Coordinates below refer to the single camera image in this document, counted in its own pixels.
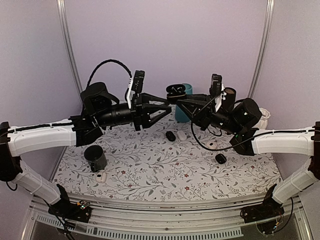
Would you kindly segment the black gold-trimmed earbud charging case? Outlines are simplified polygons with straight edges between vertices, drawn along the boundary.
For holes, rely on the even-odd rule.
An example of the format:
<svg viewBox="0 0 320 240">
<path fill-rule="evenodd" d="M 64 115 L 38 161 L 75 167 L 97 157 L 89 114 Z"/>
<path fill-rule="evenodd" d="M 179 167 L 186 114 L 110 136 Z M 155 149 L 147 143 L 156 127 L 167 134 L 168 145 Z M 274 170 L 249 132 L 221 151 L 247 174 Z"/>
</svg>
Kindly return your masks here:
<svg viewBox="0 0 320 240">
<path fill-rule="evenodd" d="M 168 101 L 181 99 L 186 96 L 186 87 L 183 84 L 172 84 L 166 87 Z"/>
</svg>

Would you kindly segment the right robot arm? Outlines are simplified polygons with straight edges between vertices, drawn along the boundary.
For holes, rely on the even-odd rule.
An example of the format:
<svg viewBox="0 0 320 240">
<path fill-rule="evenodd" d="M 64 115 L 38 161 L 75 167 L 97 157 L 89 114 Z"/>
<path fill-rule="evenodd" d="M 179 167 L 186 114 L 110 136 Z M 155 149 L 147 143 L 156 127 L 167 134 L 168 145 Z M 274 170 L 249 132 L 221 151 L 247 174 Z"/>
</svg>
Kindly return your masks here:
<svg viewBox="0 0 320 240">
<path fill-rule="evenodd" d="M 320 179 L 320 123 L 314 126 L 289 129 L 259 129 L 262 118 L 257 103 L 251 98 L 216 107 L 216 99 L 204 94 L 187 95 L 176 105 L 189 117 L 191 125 L 206 130 L 209 125 L 233 137 L 231 148 L 243 156 L 265 153 L 300 154 L 309 156 L 306 163 L 284 181 L 272 186 L 258 213 L 269 218 L 290 197 L 302 192 Z"/>
</svg>

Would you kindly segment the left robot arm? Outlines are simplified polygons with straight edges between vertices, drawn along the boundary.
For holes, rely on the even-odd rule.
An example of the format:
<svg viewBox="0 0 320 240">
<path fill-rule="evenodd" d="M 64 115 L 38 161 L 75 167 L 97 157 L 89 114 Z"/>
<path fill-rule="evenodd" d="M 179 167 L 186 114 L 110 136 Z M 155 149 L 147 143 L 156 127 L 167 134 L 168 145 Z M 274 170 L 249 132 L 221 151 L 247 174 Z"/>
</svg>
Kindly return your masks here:
<svg viewBox="0 0 320 240">
<path fill-rule="evenodd" d="M 23 127 L 10 126 L 7 121 L 0 124 L 0 180 L 25 188 L 54 206 L 63 217 L 70 217 L 75 211 L 66 190 L 43 179 L 22 161 L 21 155 L 55 147 L 90 145 L 108 127 L 132 123 L 136 131 L 147 129 L 172 111 L 166 99 L 142 92 L 143 70 L 132 74 L 126 65 L 115 59 L 104 60 L 94 70 L 107 63 L 121 66 L 129 75 L 125 103 L 109 93 L 105 83 L 92 82 L 94 76 L 90 75 L 80 94 L 80 115 Z"/>
</svg>

